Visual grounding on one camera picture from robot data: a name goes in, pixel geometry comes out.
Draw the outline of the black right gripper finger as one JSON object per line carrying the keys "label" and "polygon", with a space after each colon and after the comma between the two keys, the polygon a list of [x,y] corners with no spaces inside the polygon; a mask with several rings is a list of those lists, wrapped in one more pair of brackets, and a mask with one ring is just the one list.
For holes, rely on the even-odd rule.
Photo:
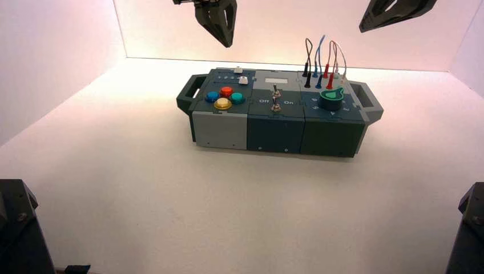
{"label": "black right gripper finger", "polygon": [[396,3],[397,1],[389,0],[370,1],[360,27],[384,27],[396,23],[397,17],[389,12]]}
{"label": "black right gripper finger", "polygon": [[[436,0],[398,0],[389,12],[393,13],[393,15],[397,17],[396,23],[398,23],[422,16],[430,11],[434,7],[435,3]],[[359,25],[361,33],[379,28],[382,27],[360,27]]]}

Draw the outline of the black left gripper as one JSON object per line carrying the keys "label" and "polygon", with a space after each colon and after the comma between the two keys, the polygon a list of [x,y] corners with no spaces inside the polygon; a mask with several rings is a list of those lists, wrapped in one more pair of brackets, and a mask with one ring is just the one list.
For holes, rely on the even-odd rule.
{"label": "black left gripper", "polygon": [[224,1],[225,19],[220,6],[221,1],[173,0],[173,2],[175,5],[195,3],[195,17],[198,23],[223,46],[232,46],[237,13],[235,0]]}

